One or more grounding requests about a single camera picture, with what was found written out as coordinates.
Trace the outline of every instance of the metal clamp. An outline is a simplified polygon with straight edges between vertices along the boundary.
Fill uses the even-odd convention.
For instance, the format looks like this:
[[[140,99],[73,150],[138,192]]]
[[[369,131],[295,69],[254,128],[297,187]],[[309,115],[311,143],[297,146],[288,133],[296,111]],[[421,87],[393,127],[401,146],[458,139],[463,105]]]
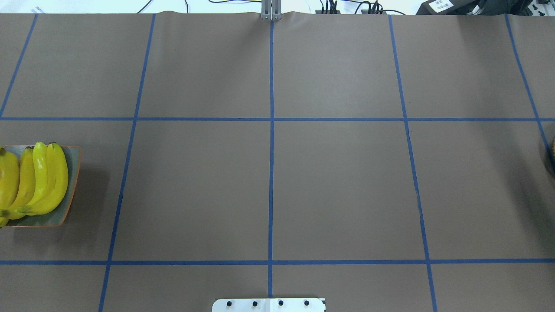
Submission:
[[[281,19],[281,0],[262,0],[260,16],[265,21],[279,21]]]

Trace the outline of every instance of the banana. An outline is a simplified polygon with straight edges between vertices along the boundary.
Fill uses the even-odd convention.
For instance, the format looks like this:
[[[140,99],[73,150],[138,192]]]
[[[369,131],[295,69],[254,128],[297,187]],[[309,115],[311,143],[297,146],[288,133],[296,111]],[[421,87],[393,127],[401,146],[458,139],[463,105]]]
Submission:
[[[16,211],[26,215],[47,214],[62,202],[68,189],[68,164],[65,154],[56,142],[50,143],[46,151],[48,171],[48,193],[37,202],[27,204]]]
[[[0,209],[10,206],[17,196],[19,186],[19,162],[17,156],[0,148]],[[0,218],[0,227],[8,218]]]
[[[24,214],[17,213],[16,209],[29,203],[34,195],[35,173],[33,165],[33,150],[31,147],[27,147],[23,150],[20,156],[20,163],[19,191],[17,191],[17,197],[13,203],[6,208],[8,212],[7,215],[4,215],[6,210],[0,212],[2,217],[7,217],[10,220],[19,219],[25,216]]]
[[[35,188],[33,198],[27,203],[32,205],[46,195],[48,191],[48,168],[46,164],[46,145],[37,142],[33,148],[33,165],[35,172]]]

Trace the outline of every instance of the white bracket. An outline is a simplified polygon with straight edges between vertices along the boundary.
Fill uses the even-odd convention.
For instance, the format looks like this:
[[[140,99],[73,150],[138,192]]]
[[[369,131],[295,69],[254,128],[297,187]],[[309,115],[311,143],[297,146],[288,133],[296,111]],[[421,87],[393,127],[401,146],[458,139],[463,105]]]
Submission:
[[[281,19],[281,0],[262,0],[260,16],[265,21],[279,21]]]
[[[212,312],[326,312],[319,298],[219,299]]]

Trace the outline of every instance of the barcode label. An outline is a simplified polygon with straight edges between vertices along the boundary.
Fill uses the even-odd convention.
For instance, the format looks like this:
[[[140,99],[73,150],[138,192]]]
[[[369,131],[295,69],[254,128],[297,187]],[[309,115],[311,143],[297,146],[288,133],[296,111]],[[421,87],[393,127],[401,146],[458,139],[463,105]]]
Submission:
[[[440,13],[453,7],[453,3],[449,0],[435,0],[434,2],[430,2],[428,4],[434,11],[436,11],[436,13]]]

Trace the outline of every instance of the gray tabletop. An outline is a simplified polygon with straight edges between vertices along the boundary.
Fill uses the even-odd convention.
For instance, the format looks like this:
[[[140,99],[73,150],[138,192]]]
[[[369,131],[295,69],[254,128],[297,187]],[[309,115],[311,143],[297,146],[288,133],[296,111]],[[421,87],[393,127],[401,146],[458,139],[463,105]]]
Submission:
[[[0,29],[2,144],[83,148],[65,224],[0,230],[1,311],[553,310],[555,19]]]

